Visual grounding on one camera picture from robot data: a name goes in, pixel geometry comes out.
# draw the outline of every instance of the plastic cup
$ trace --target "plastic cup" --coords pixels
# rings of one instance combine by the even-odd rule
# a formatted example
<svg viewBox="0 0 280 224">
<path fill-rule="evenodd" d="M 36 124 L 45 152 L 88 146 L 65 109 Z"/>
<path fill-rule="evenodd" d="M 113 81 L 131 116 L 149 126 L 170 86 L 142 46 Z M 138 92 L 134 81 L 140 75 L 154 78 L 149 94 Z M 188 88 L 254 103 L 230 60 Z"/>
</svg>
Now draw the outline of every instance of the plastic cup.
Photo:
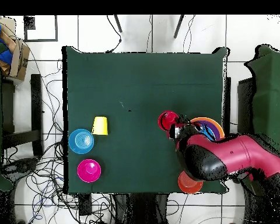
<svg viewBox="0 0 280 224">
<path fill-rule="evenodd" d="M 90 131 L 86 129 L 76 129 L 68 138 L 68 145 L 77 154 L 86 154 L 93 148 L 95 140 Z"/>
<path fill-rule="evenodd" d="M 78 176 L 84 182 L 95 182 L 100 177 L 100 173 L 100 165 L 95 160 L 86 159 L 78 165 Z"/>
<path fill-rule="evenodd" d="M 178 186 L 184 193 L 197 193 L 202 188 L 203 182 L 192 180 L 185 171 L 182 171 L 178 178 Z"/>
<path fill-rule="evenodd" d="M 169 131 L 171 125 L 176 123 L 179 116 L 173 111 L 164 111 L 158 118 L 157 124 L 164 131 Z"/>
<path fill-rule="evenodd" d="M 108 125 L 106 117 L 95 117 L 92 127 L 92 134 L 108 135 Z"/>
</svg>

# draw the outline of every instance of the black border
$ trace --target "black border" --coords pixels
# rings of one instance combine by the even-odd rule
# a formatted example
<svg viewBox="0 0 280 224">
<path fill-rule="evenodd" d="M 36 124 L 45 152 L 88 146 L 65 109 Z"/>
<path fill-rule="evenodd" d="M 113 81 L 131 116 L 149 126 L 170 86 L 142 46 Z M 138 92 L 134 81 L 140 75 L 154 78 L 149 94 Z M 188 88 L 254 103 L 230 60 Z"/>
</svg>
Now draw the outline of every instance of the black border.
<svg viewBox="0 0 280 224">
<path fill-rule="evenodd" d="M 58 41 L 58 21 L 57 21 L 57 15 L 55 15 L 55 38 L 52 39 L 39 39 L 39 40 L 28 40 L 27 38 L 27 29 L 24 28 L 24 39 L 25 42 L 53 42 Z"/>
<path fill-rule="evenodd" d="M 64 186 L 63 193 L 68 194 L 68 54 L 67 46 L 61 48 L 62 52 L 62 110 L 64 120 L 63 131 L 63 160 L 64 160 Z"/>
</svg>

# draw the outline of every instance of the table leg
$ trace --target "table leg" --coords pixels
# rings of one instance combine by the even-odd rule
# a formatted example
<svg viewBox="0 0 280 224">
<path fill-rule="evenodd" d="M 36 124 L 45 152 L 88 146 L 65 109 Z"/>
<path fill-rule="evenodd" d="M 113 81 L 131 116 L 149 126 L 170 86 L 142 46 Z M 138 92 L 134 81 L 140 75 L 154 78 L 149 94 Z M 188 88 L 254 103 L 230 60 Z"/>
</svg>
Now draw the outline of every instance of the table leg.
<svg viewBox="0 0 280 224">
<path fill-rule="evenodd" d="M 121 26 L 120 26 L 119 19 L 118 19 L 117 15 L 114 15 L 114 18 L 115 18 L 115 21 L 116 21 L 119 32 L 122 33 L 123 31 L 121 29 Z"/>
<path fill-rule="evenodd" d="M 42 97 L 41 97 L 41 77 L 40 75 L 31 75 L 31 131 L 11 133 L 3 136 L 2 148 L 11 147 L 32 142 L 34 156 L 43 155 L 42 142 Z"/>
<path fill-rule="evenodd" d="M 180 25 L 182 23 L 184 19 L 184 15 L 180 15 L 180 19 L 178 20 L 178 24 L 177 24 L 177 27 L 176 27 L 176 30 L 175 30 L 175 33 L 174 33 L 174 38 L 176 39 L 178 33 L 179 33 L 179 30 L 180 30 Z"/>
</svg>

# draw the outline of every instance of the pink cup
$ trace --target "pink cup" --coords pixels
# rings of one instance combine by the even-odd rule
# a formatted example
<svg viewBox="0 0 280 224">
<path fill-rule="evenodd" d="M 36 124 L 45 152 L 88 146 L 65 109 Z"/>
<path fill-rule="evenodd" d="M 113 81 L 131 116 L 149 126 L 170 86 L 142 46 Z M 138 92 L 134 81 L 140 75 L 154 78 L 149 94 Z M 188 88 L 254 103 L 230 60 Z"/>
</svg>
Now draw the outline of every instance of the pink cup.
<svg viewBox="0 0 280 224">
<path fill-rule="evenodd" d="M 101 173 L 100 165 L 92 159 L 86 159 L 80 162 L 78 166 L 78 176 L 87 183 L 95 182 Z"/>
</svg>

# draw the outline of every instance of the floor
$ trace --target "floor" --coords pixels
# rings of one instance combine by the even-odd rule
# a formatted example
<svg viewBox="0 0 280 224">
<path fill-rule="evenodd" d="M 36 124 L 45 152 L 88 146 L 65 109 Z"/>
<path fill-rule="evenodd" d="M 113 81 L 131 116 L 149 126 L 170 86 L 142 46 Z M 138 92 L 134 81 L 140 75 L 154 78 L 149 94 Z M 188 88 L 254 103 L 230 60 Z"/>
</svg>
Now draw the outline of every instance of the floor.
<svg viewBox="0 0 280 224">
<path fill-rule="evenodd" d="M 16 20 L 16 35 L 24 38 L 23 16 L 11 16 Z M 259 44 L 270 44 L 280 50 L 280 16 L 272 15 L 197 15 L 191 25 L 190 32 L 185 40 L 188 31 L 188 23 L 193 15 L 185 15 L 176 39 L 173 34 L 179 20 L 179 15 L 154 15 L 153 16 L 153 52 L 185 52 L 211 53 L 217 47 L 228 47 L 230 55 L 227 61 L 227 75 L 232 79 L 231 87 L 231 115 L 230 125 L 232 132 L 237 131 L 237 84 L 238 81 L 251 77 L 244 62 L 252 60 L 255 47 Z M 117 30 L 113 16 L 109 16 L 111 23 Z M 118 16 L 123 32 L 122 42 L 115 52 L 122 51 L 152 51 L 150 15 L 119 15 Z M 106 16 L 57 16 L 58 20 L 58 41 L 53 42 L 27 42 L 31 49 L 27 66 L 26 78 L 23 82 L 14 80 L 15 92 L 15 131 L 28 131 L 31 129 L 30 109 L 30 75 L 40 73 L 45 76 L 54 72 L 62 66 L 58 60 L 62 59 L 61 47 L 73 46 L 82 52 L 105 52 L 114 48 L 118 43 L 118 36 L 110 26 Z M 28 30 L 28 39 L 54 39 L 55 26 L 53 16 L 36 16 L 36 29 Z M 44 78 L 49 84 L 49 90 L 62 102 L 62 70 Z M 49 102 L 48 94 L 43 90 L 43 100 Z M 56 111 L 58 102 L 53 100 L 53 107 Z M 52 126 L 52 114 L 50 109 L 43 104 L 43 130 L 45 148 L 56 140 L 61 140 L 59 131 L 53 130 L 48 134 Z M 63 127 L 62 109 L 57 112 L 57 123 Z M 33 156 L 30 143 L 18 146 L 19 151 L 13 155 L 14 159 Z M 7 156 L 10 156 L 15 148 L 8 149 Z M 52 157 L 54 154 L 48 152 L 45 157 Z M 36 193 L 34 178 L 21 179 L 16 189 L 15 210 L 17 219 L 28 222 L 33 217 L 32 203 L 39 205 Z M 224 195 L 200 194 L 189 195 L 186 200 L 185 194 L 171 194 L 167 206 L 167 219 L 169 224 L 229 224 L 242 223 L 244 217 L 244 195 L 240 185 L 228 181 L 226 185 L 230 191 Z M 50 200 L 40 211 L 32 224 L 48 224 L 48 219 L 56 211 Z M 60 209 L 55 215 L 55 220 L 50 224 L 78 224 L 68 209 Z"/>
</svg>

